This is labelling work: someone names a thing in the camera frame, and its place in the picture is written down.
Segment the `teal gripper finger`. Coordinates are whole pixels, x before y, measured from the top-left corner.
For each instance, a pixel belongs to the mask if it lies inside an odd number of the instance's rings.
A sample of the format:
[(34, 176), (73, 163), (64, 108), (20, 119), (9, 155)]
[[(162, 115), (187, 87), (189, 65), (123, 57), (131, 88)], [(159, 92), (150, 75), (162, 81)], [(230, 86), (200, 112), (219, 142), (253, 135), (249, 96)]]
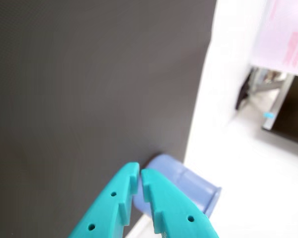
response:
[(218, 237), (209, 218), (163, 174), (143, 169), (141, 178), (155, 234), (163, 238)]
[(140, 165), (125, 164), (109, 181), (70, 233), (71, 238), (121, 238), (130, 224)]

